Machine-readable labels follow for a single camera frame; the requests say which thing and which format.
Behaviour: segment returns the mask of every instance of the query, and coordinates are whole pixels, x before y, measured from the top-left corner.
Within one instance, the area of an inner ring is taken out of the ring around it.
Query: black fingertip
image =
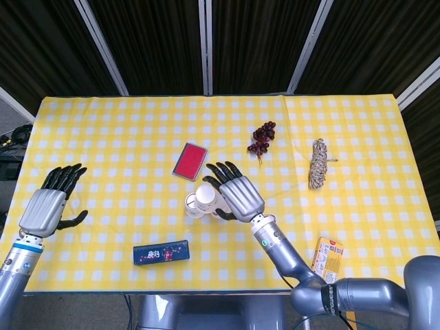
[[[217,177],[217,179],[222,183],[225,184],[228,181],[228,178],[225,177],[225,175],[215,166],[212,164],[206,164],[206,167],[208,167]]]
[[[53,178],[53,176],[54,176],[54,173],[56,173],[56,172],[59,171],[60,169],[61,169],[61,167],[54,168],[53,170],[51,170],[51,171],[47,174],[46,179],[44,180],[43,184],[41,185],[41,189],[46,189],[46,188],[49,186],[49,184],[50,184],[50,182],[51,182],[51,180],[52,180],[52,178]]]
[[[79,179],[80,176],[83,175],[86,171],[87,171],[87,167],[83,167],[82,169],[77,170],[77,171],[75,172],[75,176],[77,176],[77,178]]]
[[[228,178],[228,180],[233,180],[235,176],[232,174],[232,172],[229,170],[229,168],[222,164],[221,162],[215,163],[224,173],[224,175]]]
[[[240,170],[233,163],[226,161],[225,164],[228,165],[228,167],[234,173],[235,177],[242,177],[243,176],[243,174],[241,174]]]
[[[63,173],[64,168],[59,167],[58,170],[54,171],[54,174],[52,175],[52,178],[47,183],[47,189],[55,189],[56,183],[58,182],[58,178]]]
[[[71,167],[71,169],[75,172],[75,171],[77,171],[78,169],[80,169],[81,166],[82,166],[81,163],[77,163],[77,164],[73,165],[73,166]]]
[[[209,182],[210,184],[212,184],[212,186],[214,188],[216,188],[218,191],[220,191],[221,183],[217,179],[215,179],[214,177],[211,177],[210,175],[206,175],[205,177],[203,177],[202,180],[205,182]]]
[[[224,220],[237,220],[234,213],[226,213],[220,208],[216,208],[215,212]]]
[[[68,166],[69,169],[61,175],[58,183],[56,184],[56,189],[63,190],[63,187],[65,186],[66,182],[69,181],[70,175],[75,171],[73,166]]]
[[[63,220],[63,221],[58,222],[56,229],[62,230],[65,228],[75,227],[75,226],[79,225],[80,223],[82,223],[88,214],[89,214],[88,210],[83,210],[75,219]]]

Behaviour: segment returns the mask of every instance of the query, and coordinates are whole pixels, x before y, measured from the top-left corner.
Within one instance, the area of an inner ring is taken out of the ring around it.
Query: robot finger
[[[229,170],[229,168],[225,164],[222,164],[220,162],[217,162],[215,164],[222,170],[222,172],[225,174],[225,176],[228,178],[228,180],[235,179],[235,176],[232,174],[232,172]]]
[[[49,174],[47,175],[46,180],[44,180],[43,184],[41,185],[41,189],[47,189],[50,182],[52,181],[53,176],[60,170],[61,170],[61,167],[57,167],[57,168],[54,168],[53,170],[51,170],[49,172]]]
[[[58,178],[60,177],[61,173],[63,172],[64,168],[60,168],[58,171],[54,172],[51,179],[47,183],[46,189],[54,189],[56,182],[58,181]]]
[[[80,170],[77,170],[73,175],[71,175],[70,180],[66,183],[66,187],[63,189],[66,192],[66,201],[69,199],[70,194],[74,191],[76,182],[79,180],[80,176],[83,175],[87,171],[87,167],[83,167]]]
[[[66,183],[69,181],[70,176],[73,175],[79,168],[81,164],[73,165],[69,168],[69,170],[63,175],[62,178],[59,179],[58,190],[65,191],[64,187]]]
[[[229,179],[227,177],[225,177],[225,175],[215,165],[206,164],[206,167],[209,168],[215,174],[217,179],[219,179],[219,181],[222,184],[225,184],[226,182],[229,181]]]
[[[75,219],[72,220],[61,220],[58,222],[56,229],[62,230],[65,228],[75,227],[83,222],[85,217],[89,214],[88,210],[83,210]]]
[[[235,177],[242,177],[240,170],[231,162],[226,161],[225,164],[231,169]]]
[[[235,217],[234,213],[226,213],[225,211],[223,211],[220,208],[216,208],[215,212],[222,218],[225,220],[237,220],[237,218]]]
[[[69,177],[71,169],[72,169],[71,166],[66,166],[61,170],[60,175],[58,176],[58,179],[56,180],[56,182],[54,182],[51,185],[52,189],[60,190],[64,178]]]
[[[203,177],[202,180],[212,184],[212,186],[216,188],[217,191],[220,191],[221,183],[219,182],[219,180],[215,179],[214,177],[211,177],[210,175],[206,175],[205,177]]]

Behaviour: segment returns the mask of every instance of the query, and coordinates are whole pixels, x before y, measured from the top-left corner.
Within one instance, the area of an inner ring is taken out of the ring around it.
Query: small yellow box
[[[316,244],[311,269],[327,283],[334,283],[338,279],[338,271],[343,253],[344,246],[342,244],[325,237],[320,237]]]

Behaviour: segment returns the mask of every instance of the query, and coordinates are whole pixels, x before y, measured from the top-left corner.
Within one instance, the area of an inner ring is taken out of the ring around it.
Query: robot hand
[[[21,217],[19,225],[22,232],[45,238],[57,229],[74,227],[83,222],[87,210],[83,210],[75,219],[66,221],[61,221],[61,214],[76,182],[86,170],[85,167],[81,168],[81,164],[52,170],[41,189],[32,196]]]
[[[217,208],[215,212],[225,220],[238,219],[242,222],[251,222],[253,218],[264,212],[264,201],[252,182],[244,177],[233,163],[225,162],[225,164],[218,162],[217,166],[206,164],[218,180],[209,175],[203,178],[221,193],[232,211],[225,213]]]

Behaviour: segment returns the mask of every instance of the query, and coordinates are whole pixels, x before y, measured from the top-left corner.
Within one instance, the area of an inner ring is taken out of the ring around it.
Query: robotic arm
[[[84,210],[73,220],[61,221],[67,200],[86,170],[81,164],[55,168],[32,196],[19,222],[20,239],[0,269],[0,329],[10,326],[14,309],[43,253],[43,239],[57,229],[77,226],[87,216]]]
[[[265,203],[250,180],[231,162],[216,165],[207,167],[217,178],[207,176],[203,180],[222,194],[232,211],[216,209],[216,213],[225,220],[250,223],[254,237],[280,274],[299,281],[290,294],[291,304],[298,313],[311,316],[338,315],[340,311],[385,311],[409,316],[410,330],[440,329],[440,319],[433,312],[440,308],[438,256],[420,256],[406,265],[406,291],[383,278],[343,278],[326,284],[286,239],[275,217],[263,214]]]

